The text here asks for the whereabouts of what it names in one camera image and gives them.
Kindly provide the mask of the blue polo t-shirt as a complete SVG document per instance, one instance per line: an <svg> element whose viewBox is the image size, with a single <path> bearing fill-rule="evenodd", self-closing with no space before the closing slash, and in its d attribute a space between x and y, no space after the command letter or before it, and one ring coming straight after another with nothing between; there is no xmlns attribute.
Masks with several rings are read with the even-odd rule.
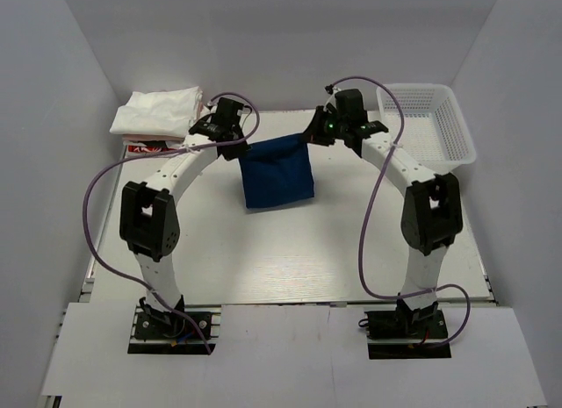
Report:
<svg viewBox="0 0 562 408"><path fill-rule="evenodd" d="M314 197L307 143L298 133L251 145L239 159L245 206L264 210Z"/></svg>

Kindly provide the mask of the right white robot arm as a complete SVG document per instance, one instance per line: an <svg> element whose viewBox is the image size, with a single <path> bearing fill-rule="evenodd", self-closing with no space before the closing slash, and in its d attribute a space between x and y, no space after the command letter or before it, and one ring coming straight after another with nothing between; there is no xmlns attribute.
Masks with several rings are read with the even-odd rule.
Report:
<svg viewBox="0 0 562 408"><path fill-rule="evenodd" d="M409 246L407 273L398 294L398 329L419 335L437 310L436 289L444 256L463 229L458 179L440 175L400 146L398 135L371 121L359 89L327 88L330 95L316 107L301 134L307 144L330 147L337 141L378 168L403 198L400 230Z"/></svg>

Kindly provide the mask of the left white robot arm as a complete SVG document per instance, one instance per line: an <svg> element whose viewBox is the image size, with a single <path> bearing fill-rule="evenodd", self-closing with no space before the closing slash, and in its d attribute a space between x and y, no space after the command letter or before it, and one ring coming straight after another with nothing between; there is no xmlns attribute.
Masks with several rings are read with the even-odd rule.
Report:
<svg viewBox="0 0 562 408"><path fill-rule="evenodd" d="M149 286L141 306L156 315L155 326L168 337L180 334L186 319L172 258L181 235L177 203L212 163L237 159L249 150L241 116L251 106L219 97L213 108L189 129L177 154L144 181L127 183L121 194L119 236Z"/></svg>

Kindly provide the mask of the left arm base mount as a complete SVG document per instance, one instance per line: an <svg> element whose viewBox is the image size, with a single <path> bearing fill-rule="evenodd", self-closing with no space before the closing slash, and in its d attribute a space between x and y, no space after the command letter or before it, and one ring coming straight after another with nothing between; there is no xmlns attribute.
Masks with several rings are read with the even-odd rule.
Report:
<svg viewBox="0 0 562 408"><path fill-rule="evenodd" d="M198 325L208 347L196 328L183 317L147 308L145 298L135 307L127 352L129 354L209 355L220 333L221 309L218 306L189 306L184 311Z"/></svg>

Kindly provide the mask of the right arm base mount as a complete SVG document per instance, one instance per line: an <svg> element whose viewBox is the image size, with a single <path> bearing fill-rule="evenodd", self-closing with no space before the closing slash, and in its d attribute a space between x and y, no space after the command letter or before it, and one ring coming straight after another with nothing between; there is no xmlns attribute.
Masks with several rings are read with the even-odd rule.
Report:
<svg viewBox="0 0 562 408"><path fill-rule="evenodd" d="M357 325L366 332L370 360L451 358L449 331L438 303L412 311L400 300L391 311L366 311Z"/></svg>

